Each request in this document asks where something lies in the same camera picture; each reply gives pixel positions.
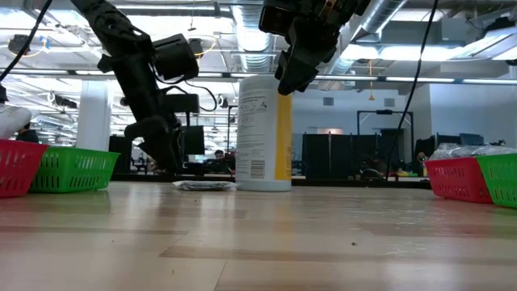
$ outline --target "ceiling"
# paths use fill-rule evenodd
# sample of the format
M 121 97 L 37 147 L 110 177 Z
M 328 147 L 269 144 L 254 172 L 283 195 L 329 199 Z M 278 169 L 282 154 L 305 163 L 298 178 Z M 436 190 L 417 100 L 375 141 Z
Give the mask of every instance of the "ceiling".
M 0 67 L 5 68 L 12 60 L 7 45 L 15 34 L 27 35 L 32 28 L 37 6 L 31 6 L 31 1 L 8 0 L 0 3 Z M 205 54 L 200 59 L 200 71 L 203 72 L 244 72 L 242 65 L 243 51 L 239 47 L 239 39 L 236 36 L 236 23 L 231 17 L 208 17 L 198 16 L 195 9 L 210 9 L 213 1 L 111 1 L 118 7 L 124 7 L 133 25 L 142 29 L 153 40 L 183 33 L 186 38 L 200 38 Z M 231 16 L 230 7 L 236 4 L 261 5 L 262 1 L 219 1 L 225 15 Z M 184 9 L 183 16 L 172 16 L 167 9 L 161 9 L 160 5 L 173 5 L 176 8 Z M 437 23 L 443 19 L 459 19 L 466 27 L 470 27 L 464 20 L 465 17 L 474 15 L 489 15 L 495 11 L 512 10 L 515 1 L 440 1 L 440 12 L 436 14 L 434 21 Z M 397 25 L 406 25 L 411 28 L 412 23 L 423 23 L 428 20 L 431 0 L 410 0 L 393 17 L 392 22 L 386 26 L 385 35 L 388 31 L 397 33 Z M 477 35 L 479 32 L 470 27 L 465 34 Z M 282 50 L 287 50 L 288 44 L 282 37 L 271 36 L 269 50 L 261 52 L 267 54 L 271 59 L 271 66 L 262 73 L 273 73 L 276 69 L 276 61 Z M 31 52 L 19 62 L 16 68 L 45 70 L 96 70 L 97 63 L 103 50 L 99 40 L 91 31 L 88 22 L 73 10 L 68 0 L 54 0 L 49 12 L 40 25 L 31 43 Z M 416 61 L 394 61 L 375 59 L 370 61 L 355 61 L 351 67 L 354 74 L 361 75 L 389 75 L 412 77 L 416 68 Z M 437 62 L 424 61 L 422 68 L 423 76 L 447 77 L 461 76 L 470 78 L 495 78 L 507 73 L 507 66 L 504 61 L 454 61 Z M 237 104 L 239 83 L 237 80 L 224 82 L 192 82 L 197 86 L 206 86 L 217 97 L 227 99 L 230 105 Z M 36 120 L 36 127 L 41 131 L 52 132 L 54 136 L 59 132 L 66 133 L 63 141 L 74 142 L 75 129 L 77 128 L 78 110 L 60 108 L 51 102 L 49 92 L 73 100 L 80 107 L 80 94 L 83 80 L 78 76 L 70 78 L 41 78 L 31 75 L 10 75 L 2 83 L 8 89 L 9 104 L 23 106 L 41 111 L 43 114 Z M 114 97 L 112 132 L 121 134 L 127 124 L 134 122 L 131 112 L 127 107 L 120 105 L 123 97 L 120 86 L 115 80 L 109 80 L 109 91 Z M 213 107 L 213 100 L 210 95 L 201 89 L 187 85 L 180 85 L 185 91 L 199 94 L 200 104 L 203 108 Z M 345 89 L 362 91 L 370 87 L 369 82 L 356 82 L 349 84 Z M 399 83 L 376 83 L 376 89 L 399 90 L 403 93 L 407 85 Z M 316 92 L 318 84 L 315 83 L 311 90 Z M 228 109 L 221 106 L 215 112 L 203 112 L 198 120 L 199 124 L 206 124 L 210 130 L 208 135 L 214 136 L 213 148 L 225 146 L 226 129 L 223 127 L 227 122 Z M 230 141 L 235 142 L 236 135 L 232 131 Z M 54 143 L 61 144 L 56 137 L 50 137 Z

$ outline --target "table surface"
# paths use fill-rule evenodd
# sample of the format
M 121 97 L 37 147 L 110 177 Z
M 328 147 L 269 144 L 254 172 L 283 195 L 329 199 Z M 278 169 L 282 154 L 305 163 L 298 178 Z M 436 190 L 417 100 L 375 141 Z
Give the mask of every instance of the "table surface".
M 511 290 L 517 209 L 431 191 L 180 192 L 0 200 L 0 285 L 21 290 Z

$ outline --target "white bottle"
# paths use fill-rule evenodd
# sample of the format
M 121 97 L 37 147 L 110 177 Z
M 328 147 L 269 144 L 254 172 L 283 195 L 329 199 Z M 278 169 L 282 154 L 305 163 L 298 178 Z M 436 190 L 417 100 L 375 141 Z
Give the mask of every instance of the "white bottle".
M 248 191 L 291 191 L 292 101 L 270 76 L 242 80 L 236 182 Z

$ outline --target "pillar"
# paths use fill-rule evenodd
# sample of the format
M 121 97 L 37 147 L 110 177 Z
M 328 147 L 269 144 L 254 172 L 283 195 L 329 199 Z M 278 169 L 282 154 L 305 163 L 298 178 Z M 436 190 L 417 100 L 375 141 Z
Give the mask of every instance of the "pillar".
M 79 149 L 108 151 L 112 96 L 106 81 L 82 81 L 79 104 Z

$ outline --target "white object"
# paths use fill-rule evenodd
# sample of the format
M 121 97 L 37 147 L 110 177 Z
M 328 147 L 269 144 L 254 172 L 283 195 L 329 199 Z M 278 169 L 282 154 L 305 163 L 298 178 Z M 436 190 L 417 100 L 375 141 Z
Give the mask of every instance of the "white object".
M 78 142 L 86 150 L 108 151 L 112 96 L 105 81 L 83 81 L 79 106 Z
M 12 137 L 31 118 L 31 111 L 26 108 L 0 104 L 0 139 Z
M 291 190 L 292 96 L 279 95 L 278 84 L 270 76 L 240 84 L 235 176 L 240 190 Z

